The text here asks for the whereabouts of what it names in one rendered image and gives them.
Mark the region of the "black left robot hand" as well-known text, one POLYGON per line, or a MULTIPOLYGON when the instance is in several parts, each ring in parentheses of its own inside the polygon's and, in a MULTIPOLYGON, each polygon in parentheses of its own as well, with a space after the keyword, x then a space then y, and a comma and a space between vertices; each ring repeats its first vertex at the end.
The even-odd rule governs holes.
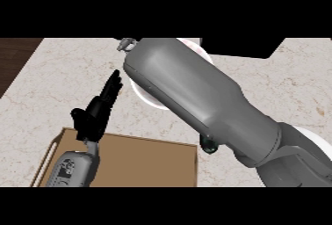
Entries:
POLYGON ((120 88, 122 79, 119 77, 119 70, 116 69, 101 88, 100 95, 91 99, 86 108, 73 108, 70 110, 69 115, 73 120, 73 128, 77 131, 77 141, 97 142, 100 140, 120 88))

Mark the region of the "white plate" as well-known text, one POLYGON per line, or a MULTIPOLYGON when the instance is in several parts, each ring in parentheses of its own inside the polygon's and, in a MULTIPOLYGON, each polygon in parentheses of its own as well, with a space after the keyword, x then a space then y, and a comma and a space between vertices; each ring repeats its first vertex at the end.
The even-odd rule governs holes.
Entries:
MULTIPOLYGON (((207 62, 212 62, 207 52, 198 45, 198 39, 178 38, 178 40, 207 62)), ((135 84, 135 82, 129 81, 129 83, 137 97, 156 109, 167 110, 163 104, 151 97, 151 95, 142 90, 142 88, 135 84)))

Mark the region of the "white bowl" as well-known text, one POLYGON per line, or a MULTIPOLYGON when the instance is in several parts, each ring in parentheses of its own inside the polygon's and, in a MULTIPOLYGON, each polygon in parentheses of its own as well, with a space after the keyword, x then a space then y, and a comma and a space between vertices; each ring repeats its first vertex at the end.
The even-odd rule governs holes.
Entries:
POLYGON ((317 147, 324 152, 327 158, 332 160, 332 145, 327 143, 327 141, 305 128, 294 126, 294 129, 311 140, 311 142, 317 145, 317 147))

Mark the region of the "brown wooden cutting board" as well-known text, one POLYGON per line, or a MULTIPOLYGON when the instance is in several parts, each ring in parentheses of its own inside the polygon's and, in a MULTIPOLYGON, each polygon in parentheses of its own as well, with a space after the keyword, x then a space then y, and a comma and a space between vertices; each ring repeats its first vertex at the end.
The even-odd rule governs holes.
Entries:
POLYGON ((98 142, 100 166, 92 187, 197 185, 197 146, 119 134, 98 142))

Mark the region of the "black appliance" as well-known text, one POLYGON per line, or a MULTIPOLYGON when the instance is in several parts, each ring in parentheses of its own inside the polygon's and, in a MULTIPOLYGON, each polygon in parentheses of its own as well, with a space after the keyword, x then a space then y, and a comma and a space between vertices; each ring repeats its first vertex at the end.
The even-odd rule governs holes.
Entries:
POLYGON ((266 59, 283 38, 201 38, 200 46, 209 54, 266 59))

